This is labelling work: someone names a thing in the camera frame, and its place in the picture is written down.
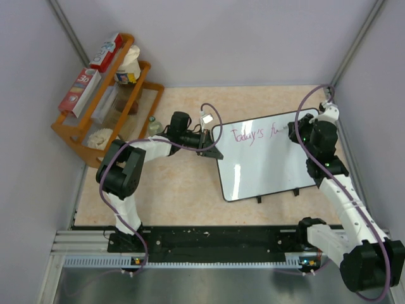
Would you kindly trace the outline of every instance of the green bottle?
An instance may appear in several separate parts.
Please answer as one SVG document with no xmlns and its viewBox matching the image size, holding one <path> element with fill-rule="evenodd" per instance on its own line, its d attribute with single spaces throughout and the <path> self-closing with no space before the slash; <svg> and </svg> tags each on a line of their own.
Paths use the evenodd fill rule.
<svg viewBox="0 0 405 304">
<path fill-rule="evenodd" d="M 153 116 L 149 117 L 149 123 L 147 125 L 147 133 L 149 136 L 153 136 L 163 132 L 163 126 Z"/>
</svg>

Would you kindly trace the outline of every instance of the wooden spice rack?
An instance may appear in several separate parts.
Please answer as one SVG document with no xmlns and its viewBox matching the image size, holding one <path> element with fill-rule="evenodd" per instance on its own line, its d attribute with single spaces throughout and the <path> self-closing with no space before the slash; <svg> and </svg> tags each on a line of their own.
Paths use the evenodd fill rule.
<svg viewBox="0 0 405 304">
<path fill-rule="evenodd" d="M 125 105 L 122 114 L 116 123 L 116 126 L 113 130 L 113 133 L 111 134 L 111 137 L 109 138 L 107 146 L 105 147 L 104 150 L 98 150 L 83 145 L 83 141 L 91 125 L 93 124 L 93 121 L 91 119 L 93 111 L 96 109 L 98 103 L 100 102 L 100 99 L 102 98 L 108 86 L 115 83 L 114 74 L 116 73 L 121 63 L 123 62 L 123 59 L 125 55 L 128 53 L 129 48 L 135 42 L 134 37 L 130 34 L 121 34 L 121 36 L 124 42 L 123 47 L 120 50 L 120 53 L 115 62 L 112 63 L 110 71 L 108 72 L 104 81 L 100 85 L 96 95 L 94 96 L 94 99 L 91 101 L 91 104 L 89 105 L 87 111 L 84 113 L 83 117 L 79 121 L 78 125 L 77 126 L 64 125 L 63 122 L 67 118 L 67 114 L 61 113 L 58 119 L 56 119 L 55 123 L 53 123 L 51 126 L 52 129 L 69 145 L 69 147 L 71 147 L 77 153 L 77 155 L 81 157 L 81 159 L 83 159 L 84 162 L 86 162 L 88 166 L 93 168 L 98 168 L 100 166 L 101 161 L 99 158 L 103 158 L 105 156 L 111 143 L 119 134 L 119 131 L 122 128 L 123 124 L 125 123 L 128 113 L 133 103 L 135 102 L 141 87 L 143 89 L 157 91 L 157 95 L 154 99 L 151 109 L 149 110 L 149 114 L 139 134 L 139 138 L 144 138 L 148 124 L 148 117 L 153 116 L 154 111 L 158 106 L 160 98 L 162 97 L 163 91 L 165 89 L 165 87 L 161 84 L 154 84 L 152 82 L 148 82 L 145 80 L 146 75 L 151 68 L 151 64 L 147 61 L 139 61 L 139 66 L 141 69 L 140 76 L 137 79 L 137 83 L 127 101 L 127 104 Z"/>
</svg>

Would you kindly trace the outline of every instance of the white wall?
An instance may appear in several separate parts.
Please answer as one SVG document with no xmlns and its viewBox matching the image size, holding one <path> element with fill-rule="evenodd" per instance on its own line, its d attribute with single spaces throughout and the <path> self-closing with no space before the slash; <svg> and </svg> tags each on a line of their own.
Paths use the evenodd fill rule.
<svg viewBox="0 0 405 304">
<path fill-rule="evenodd" d="M 0 302 L 33 303 L 83 165 L 51 130 L 82 67 L 45 0 L 0 7 Z"/>
<path fill-rule="evenodd" d="M 405 243 L 405 1 L 388 1 L 338 86 L 367 203 Z"/>
<path fill-rule="evenodd" d="M 371 0 L 59 0 L 89 57 L 108 33 L 135 36 L 166 86 L 331 81 Z"/>
</svg>

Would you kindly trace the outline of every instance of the cardboard box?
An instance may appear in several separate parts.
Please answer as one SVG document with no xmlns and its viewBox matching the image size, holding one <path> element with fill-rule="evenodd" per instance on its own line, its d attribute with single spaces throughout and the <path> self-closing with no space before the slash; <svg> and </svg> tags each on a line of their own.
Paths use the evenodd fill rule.
<svg viewBox="0 0 405 304">
<path fill-rule="evenodd" d="M 99 71 L 93 68 L 84 68 L 78 75 L 75 83 L 59 104 L 60 112 L 67 112 L 69 115 L 78 117 L 94 89 L 101 80 Z"/>
<path fill-rule="evenodd" d="M 113 60 L 114 55 L 121 47 L 122 42 L 123 39 L 119 33 L 115 33 L 105 40 L 93 60 L 90 61 L 90 67 L 99 70 L 100 73 L 104 73 Z"/>
</svg>

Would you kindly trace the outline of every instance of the beige table surface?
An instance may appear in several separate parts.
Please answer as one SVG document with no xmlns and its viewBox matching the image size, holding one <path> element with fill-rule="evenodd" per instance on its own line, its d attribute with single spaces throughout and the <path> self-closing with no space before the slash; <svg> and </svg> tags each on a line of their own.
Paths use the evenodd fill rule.
<svg viewBox="0 0 405 304">
<path fill-rule="evenodd" d="M 295 111 L 302 98 L 313 88 L 300 86 L 181 87 L 165 89 L 156 110 L 156 118 L 166 125 L 174 111 L 188 113 L 193 124 L 199 119 L 199 106 L 216 106 L 224 123 Z M 151 91 L 144 91 L 139 116 L 146 116 Z M 310 98 L 304 108 L 318 107 L 325 100 L 322 90 Z M 133 137 L 137 138 L 139 125 Z M 341 159 L 342 150 L 337 146 Z M 114 225 L 113 212 L 101 201 L 97 170 L 89 168 L 85 177 L 75 225 Z M 287 225 L 303 217 L 320 217 L 328 224 L 339 224 L 332 205 L 316 188 L 263 196 L 233 203 L 223 200 L 216 161 L 180 150 L 171 157 L 144 164 L 135 192 L 137 211 L 144 225 Z"/>
</svg>

